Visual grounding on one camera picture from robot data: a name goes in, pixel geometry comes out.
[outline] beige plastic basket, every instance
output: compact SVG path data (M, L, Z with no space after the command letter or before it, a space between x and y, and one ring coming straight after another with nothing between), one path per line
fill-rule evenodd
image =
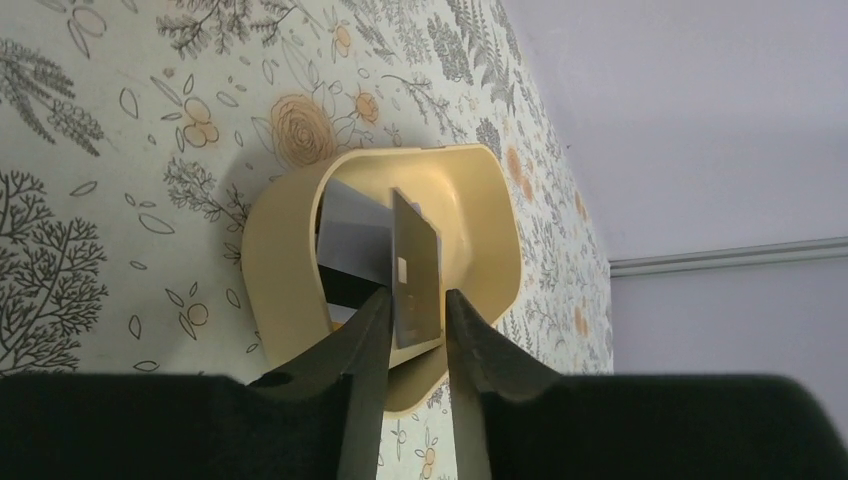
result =
M349 151L277 179L245 226L242 272L272 367L332 332L314 235L330 178L386 206L396 187L418 203L441 237L442 287L461 289L486 321L495 324L515 302L521 247L506 181L491 150L463 145ZM441 302L444 312L444 291ZM416 408L445 379L444 344L422 350L393 347L390 365L397 366L389 372L387 412Z

